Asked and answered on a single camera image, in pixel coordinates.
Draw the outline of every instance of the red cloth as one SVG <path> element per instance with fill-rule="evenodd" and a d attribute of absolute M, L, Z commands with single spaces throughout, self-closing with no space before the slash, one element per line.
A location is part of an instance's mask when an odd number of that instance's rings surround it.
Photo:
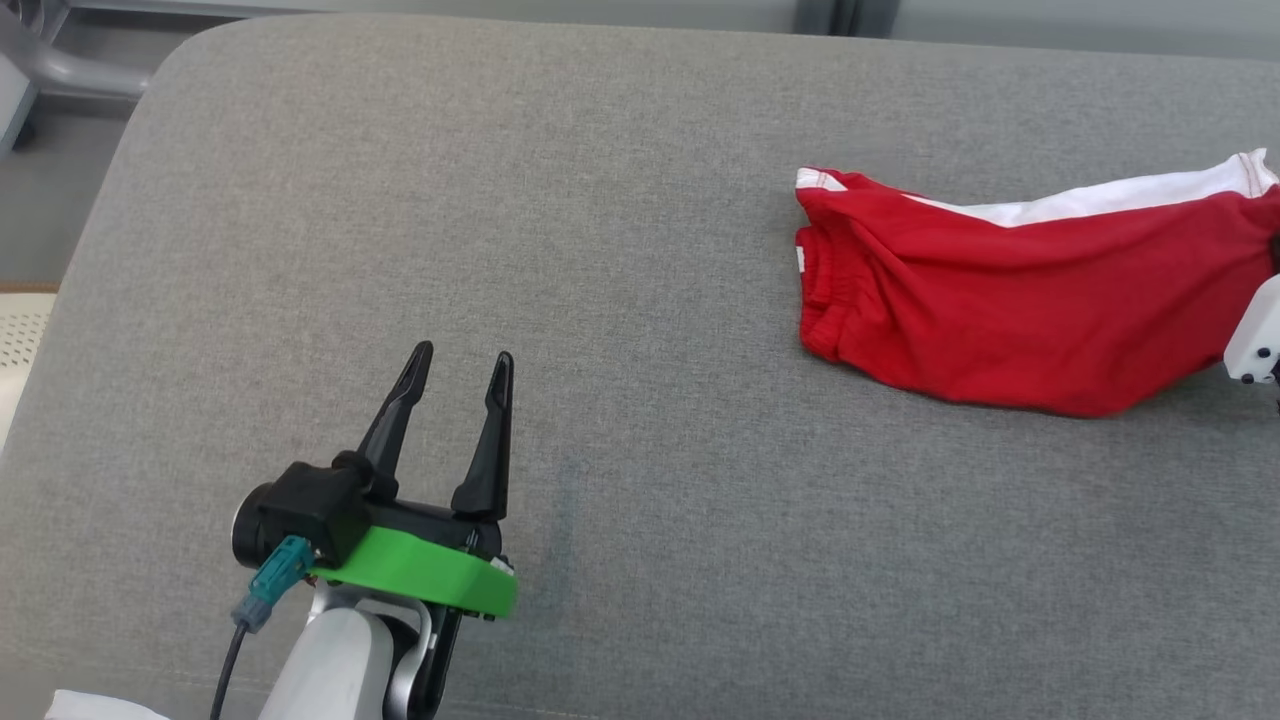
<path fill-rule="evenodd" d="M 1100 416 L 1213 365 L 1280 232 L 1280 186 L 1256 177 L 1258 197 L 1001 227 L 822 172 L 796 190 L 800 338 L 950 401 Z"/>

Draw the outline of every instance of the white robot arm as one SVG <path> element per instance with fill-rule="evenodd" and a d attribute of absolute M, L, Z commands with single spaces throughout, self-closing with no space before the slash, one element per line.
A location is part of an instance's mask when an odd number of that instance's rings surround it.
<path fill-rule="evenodd" d="M 1244 384 L 1274 383 L 1280 372 L 1280 275 L 1258 287 L 1222 354 L 1226 374 Z"/>

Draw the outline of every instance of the white object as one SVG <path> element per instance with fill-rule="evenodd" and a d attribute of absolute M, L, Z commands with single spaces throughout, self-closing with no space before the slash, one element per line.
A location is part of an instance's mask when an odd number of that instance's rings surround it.
<path fill-rule="evenodd" d="M 36 348 L 54 309 L 52 293 L 0 295 L 0 451 L 18 398 L 27 384 Z"/>
<path fill-rule="evenodd" d="M 1235 327 L 1222 361 L 1233 379 L 1248 382 L 1275 382 L 1274 368 L 1280 360 L 1280 275 L 1258 287 L 1244 310 L 1244 318 Z"/>
<path fill-rule="evenodd" d="M 259 720 L 383 720 L 392 633 L 347 607 L 307 623 Z"/>
<path fill-rule="evenodd" d="M 100 694 L 54 692 L 45 720 L 165 720 L 141 705 Z"/>

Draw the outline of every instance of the couch cushion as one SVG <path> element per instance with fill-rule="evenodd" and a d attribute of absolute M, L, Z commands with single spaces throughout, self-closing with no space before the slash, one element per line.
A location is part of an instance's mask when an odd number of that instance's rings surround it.
<path fill-rule="evenodd" d="M 0 696 L 202 716 L 228 530 L 436 359 L 403 495 L 448 501 L 516 357 L 513 618 L 443 717 L 1263 717 L 1263 388 L 1115 419 L 960 407 L 808 355 L 800 165 L 948 202 L 1277 137 L 1280 67 L 840 38 L 298 17 L 138 106 L 0 460 Z M 305 616 L 246 643 L 252 716 Z"/>

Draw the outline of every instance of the gray furniture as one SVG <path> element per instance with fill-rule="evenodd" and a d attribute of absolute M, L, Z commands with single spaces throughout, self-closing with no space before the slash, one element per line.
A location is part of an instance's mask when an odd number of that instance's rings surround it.
<path fill-rule="evenodd" d="M 1274 398 L 961 407 L 796 340 L 795 169 L 955 202 L 1280 137 L 1280 67 L 421 17 L 250 20 L 154 78 L 0 457 L 0 697 L 202 717 L 246 492 L 358 441 L 445 502 L 517 364 L 516 615 L 442 717 L 1172 720 L 1280 707 Z M 252 717 L 293 592 L 246 643 Z"/>

